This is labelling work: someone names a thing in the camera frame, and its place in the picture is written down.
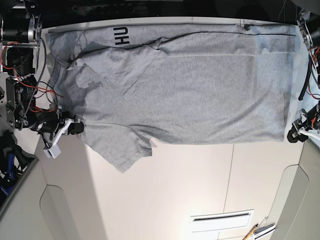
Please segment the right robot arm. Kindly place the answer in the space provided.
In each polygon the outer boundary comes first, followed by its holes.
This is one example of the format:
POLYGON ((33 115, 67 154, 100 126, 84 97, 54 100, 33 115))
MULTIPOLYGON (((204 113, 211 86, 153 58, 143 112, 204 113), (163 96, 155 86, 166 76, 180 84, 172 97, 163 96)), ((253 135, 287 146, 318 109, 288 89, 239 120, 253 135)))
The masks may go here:
POLYGON ((61 135, 78 135, 84 124, 76 116, 61 111, 61 97, 40 76, 40 50, 46 50, 41 37, 41 13, 35 0, 2 0, 0 2, 0 70, 6 79, 6 117, 10 127, 28 128, 40 135, 49 134, 57 140, 61 135))

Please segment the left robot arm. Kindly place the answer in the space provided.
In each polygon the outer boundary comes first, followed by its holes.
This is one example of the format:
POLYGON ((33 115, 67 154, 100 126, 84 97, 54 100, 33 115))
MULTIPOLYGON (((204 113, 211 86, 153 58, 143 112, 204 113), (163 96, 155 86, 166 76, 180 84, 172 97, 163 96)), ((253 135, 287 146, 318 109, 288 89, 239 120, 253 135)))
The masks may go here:
POLYGON ((311 92, 310 79, 314 79, 315 85, 320 86, 320 16, 310 11, 301 10, 297 25, 308 52, 308 65, 305 81, 298 100, 302 101, 308 94, 316 104, 308 111, 301 109, 299 118, 292 123, 287 134, 290 143, 305 142, 312 137, 320 139, 320 95, 311 92))

